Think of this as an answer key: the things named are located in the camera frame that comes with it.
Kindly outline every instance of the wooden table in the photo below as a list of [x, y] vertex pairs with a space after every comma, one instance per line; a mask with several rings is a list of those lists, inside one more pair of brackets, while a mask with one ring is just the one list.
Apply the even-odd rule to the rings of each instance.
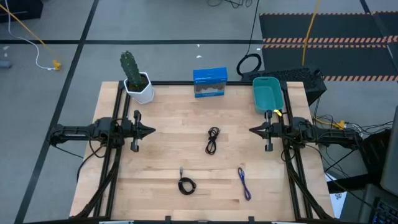
[[[102, 84], [93, 120], [112, 116], [117, 86], [117, 82]], [[310, 119], [302, 83], [288, 83], [288, 88], [293, 115]], [[265, 152], [267, 141], [248, 131], [264, 122], [263, 115], [254, 111], [251, 86], [227, 86], [225, 96], [210, 98], [195, 98], [193, 86], [155, 86], [154, 101], [139, 105], [132, 100], [130, 118], [134, 110], [139, 110], [142, 123], [156, 132], [139, 141], [140, 152], [130, 151], [130, 140], [126, 141], [112, 219], [164, 220], [171, 215], [172, 220], [247, 221], [254, 216], [256, 221], [294, 221], [286, 166], [280, 159], [281, 140], [274, 139], [274, 151]], [[217, 151], [210, 156], [205, 146], [212, 126], [219, 127], [221, 133]], [[90, 154], [87, 147], [85, 156]], [[308, 189], [333, 216], [319, 153], [306, 147], [302, 160]], [[71, 215], [77, 214], [97, 189], [102, 163], [93, 157], [82, 168]], [[183, 176], [197, 183], [192, 195], [178, 190], [180, 167]], [[244, 199], [238, 167], [245, 171], [251, 201]], [[103, 205], [107, 198], [105, 193]]]

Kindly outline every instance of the blue box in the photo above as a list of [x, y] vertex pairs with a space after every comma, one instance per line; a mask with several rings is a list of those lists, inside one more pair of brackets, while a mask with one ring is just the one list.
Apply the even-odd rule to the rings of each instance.
[[226, 68], [208, 68], [193, 71], [195, 97], [222, 96], [228, 74]]

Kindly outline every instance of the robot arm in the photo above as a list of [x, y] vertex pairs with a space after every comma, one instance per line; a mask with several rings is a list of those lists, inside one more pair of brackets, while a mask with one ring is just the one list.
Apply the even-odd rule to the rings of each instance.
[[292, 146], [297, 146], [298, 148], [303, 148], [306, 143], [314, 142], [326, 146], [339, 144], [345, 148], [355, 150], [362, 142], [359, 133], [353, 129], [318, 128], [304, 118], [293, 118], [291, 126], [282, 125], [281, 123], [270, 124], [270, 122], [264, 122], [262, 125], [249, 130], [258, 134], [263, 139], [273, 137], [288, 139]]
[[100, 118], [88, 126], [63, 126], [57, 124], [50, 132], [49, 143], [52, 146], [67, 141], [99, 141], [101, 144], [109, 143], [110, 147], [124, 145], [125, 138], [133, 138], [131, 150], [139, 151], [138, 139], [142, 139], [155, 131], [154, 128], [141, 123], [141, 114], [134, 111], [134, 123], [123, 118], [119, 125], [112, 118]]

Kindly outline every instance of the teal basket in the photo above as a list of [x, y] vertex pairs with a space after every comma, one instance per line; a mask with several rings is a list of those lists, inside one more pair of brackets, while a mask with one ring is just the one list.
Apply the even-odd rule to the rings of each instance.
[[253, 80], [253, 97], [256, 112], [264, 114], [267, 110], [281, 110], [284, 106], [278, 79], [258, 77]]

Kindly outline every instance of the blue cable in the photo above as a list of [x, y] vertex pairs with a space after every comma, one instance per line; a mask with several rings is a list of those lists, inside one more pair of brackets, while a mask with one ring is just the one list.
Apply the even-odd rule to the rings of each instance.
[[242, 168], [240, 168], [240, 167], [238, 168], [238, 174], [239, 174], [239, 178], [241, 179], [241, 182], [243, 184], [244, 198], [249, 201], [251, 199], [251, 194], [250, 194], [248, 188], [246, 187], [246, 184], [244, 182], [244, 172], [243, 172]]

